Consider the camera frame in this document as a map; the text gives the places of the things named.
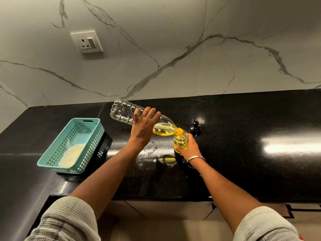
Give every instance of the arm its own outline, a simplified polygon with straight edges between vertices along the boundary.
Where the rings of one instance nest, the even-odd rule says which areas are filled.
[[[110,158],[68,197],[55,201],[42,215],[40,224],[26,241],[100,240],[97,222],[107,207],[132,161],[150,141],[161,113],[147,107],[134,123],[126,146]]]
[[[88,203],[97,220],[114,196],[132,161],[150,141],[153,127],[161,115],[160,112],[155,114],[155,111],[155,108],[147,107],[138,118],[140,109],[136,109],[130,139],[125,147],[70,194]]]
[[[202,156],[191,134],[188,134],[188,147],[186,150],[179,147],[175,147],[175,149],[181,153],[185,159],[189,159],[192,156]],[[244,226],[241,231],[244,238],[241,238],[241,240],[245,240],[247,235],[254,236],[255,231],[260,233],[257,235],[257,238],[268,233],[271,236],[270,231],[276,229],[275,226],[284,227],[287,231],[293,228],[294,231],[291,229],[291,235],[293,235],[291,237],[296,238],[293,240],[299,240],[295,228],[288,221],[272,209],[263,207],[259,201],[211,168],[202,158],[194,158],[190,160],[190,164],[201,174],[214,203],[231,228],[233,234],[235,234],[238,227]]]

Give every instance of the rolled-up sleeve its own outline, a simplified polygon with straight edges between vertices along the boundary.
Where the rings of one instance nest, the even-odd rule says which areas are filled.
[[[239,224],[233,241],[296,241],[295,227],[267,206],[249,212]]]
[[[100,240],[92,208],[76,197],[55,201],[42,215],[39,226],[26,238],[26,241],[51,240]]]

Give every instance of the white switch plate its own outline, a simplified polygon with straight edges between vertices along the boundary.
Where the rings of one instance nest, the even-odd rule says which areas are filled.
[[[95,31],[71,33],[71,37],[80,53],[102,52],[102,48]]]

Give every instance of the black bottle top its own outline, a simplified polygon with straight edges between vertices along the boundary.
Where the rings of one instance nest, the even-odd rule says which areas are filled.
[[[189,129],[189,133],[192,134],[194,137],[201,134],[201,126],[198,124],[198,121],[194,121]]]

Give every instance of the glossy black surface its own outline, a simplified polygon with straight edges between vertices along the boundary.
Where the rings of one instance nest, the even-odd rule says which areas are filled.
[[[194,120],[199,121],[202,133],[196,141],[209,165],[259,200],[321,203],[320,90],[132,102],[155,107],[185,130]],[[2,223],[26,228],[28,224],[21,220],[33,208],[40,210],[49,194],[69,194],[125,145],[131,126],[110,117],[111,105],[112,102],[32,107],[0,134]],[[99,148],[107,159],[99,158],[97,149],[91,166],[77,177],[37,167],[41,154],[73,117],[101,119],[106,134]],[[53,188],[50,181],[56,177],[62,179]],[[27,202],[17,202],[17,195]],[[174,159],[172,136],[153,135],[114,199],[210,201],[209,195],[197,171],[181,159]],[[13,209],[18,212],[10,216],[7,210]],[[8,227],[1,227],[3,237],[8,237]]]

